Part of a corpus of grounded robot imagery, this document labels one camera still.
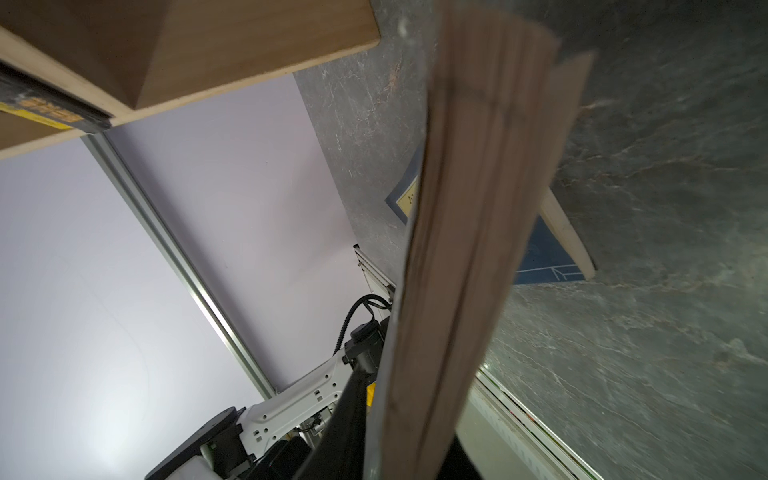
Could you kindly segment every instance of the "metal frame bar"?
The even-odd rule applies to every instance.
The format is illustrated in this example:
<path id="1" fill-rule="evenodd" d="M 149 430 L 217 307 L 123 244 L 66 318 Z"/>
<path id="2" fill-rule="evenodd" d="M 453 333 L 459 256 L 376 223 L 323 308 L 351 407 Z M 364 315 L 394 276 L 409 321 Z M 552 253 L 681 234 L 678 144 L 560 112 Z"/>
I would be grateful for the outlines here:
<path id="1" fill-rule="evenodd" d="M 185 285 L 216 334 L 243 367 L 259 394 L 265 400 L 274 397 L 275 388 L 107 136 L 103 133 L 85 135 L 82 140 Z"/>

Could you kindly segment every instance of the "yellow label on book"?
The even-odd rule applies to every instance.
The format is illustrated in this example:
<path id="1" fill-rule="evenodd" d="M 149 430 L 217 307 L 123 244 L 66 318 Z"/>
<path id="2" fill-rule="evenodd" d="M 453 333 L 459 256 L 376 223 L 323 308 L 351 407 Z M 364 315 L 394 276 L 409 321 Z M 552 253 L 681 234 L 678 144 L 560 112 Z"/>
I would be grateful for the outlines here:
<path id="1" fill-rule="evenodd" d="M 42 115 L 33 114 L 30 111 L 22 110 L 21 108 L 14 108 L 11 105 L 4 104 L 0 101 L 0 111 L 4 111 L 7 114 L 13 114 L 18 117 L 26 118 L 27 120 L 36 121 L 39 124 L 48 125 L 49 127 L 58 128 L 59 130 L 69 130 L 69 125 L 60 124 L 56 120 L 43 117 Z"/>
<path id="2" fill-rule="evenodd" d="M 403 192 L 402 195 L 400 195 L 400 198 L 397 199 L 397 206 L 400 207 L 400 210 L 406 215 L 406 217 L 411 217 L 411 210 L 413 209 L 413 201 L 416 199 L 416 194 L 419 191 L 419 175 L 416 175 L 416 178 L 413 179 L 413 182 L 406 188 L 406 191 Z"/>

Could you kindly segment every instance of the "white panel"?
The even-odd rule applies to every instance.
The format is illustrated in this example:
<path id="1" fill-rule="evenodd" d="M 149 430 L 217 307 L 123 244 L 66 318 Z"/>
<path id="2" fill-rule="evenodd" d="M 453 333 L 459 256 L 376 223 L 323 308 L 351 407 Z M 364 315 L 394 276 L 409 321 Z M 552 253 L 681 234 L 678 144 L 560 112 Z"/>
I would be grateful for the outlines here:
<path id="1" fill-rule="evenodd" d="M 0 478 L 143 478 L 255 388 L 85 146 L 0 161 Z"/>
<path id="2" fill-rule="evenodd" d="M 326 361 L 368 290 L 293 76 L 109 136 L 275 387 Z"/>

